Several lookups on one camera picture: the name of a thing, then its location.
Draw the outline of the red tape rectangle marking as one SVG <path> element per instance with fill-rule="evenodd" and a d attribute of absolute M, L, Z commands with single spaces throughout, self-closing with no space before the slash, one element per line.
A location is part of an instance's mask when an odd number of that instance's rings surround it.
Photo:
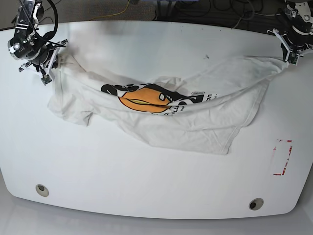
<path fill-rule="evenodd" d="M 284 176 L 291 156 L 293 141 L 278 139 L 273 149 L 271 174 Z"/>

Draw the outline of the white printed t-shirt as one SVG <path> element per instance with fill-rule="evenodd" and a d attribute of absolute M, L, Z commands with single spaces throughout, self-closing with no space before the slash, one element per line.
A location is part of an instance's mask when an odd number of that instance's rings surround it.
<path fill-rule="evenodd" d="M 101 116 L 153 147 L 225 155 L 255 118 L 270 82 L 288 66 L 278 58 L 233 57 L 186 79 L 141 83 L 87 71 L 63 55 L 48 108 L 82 126 Z"/>

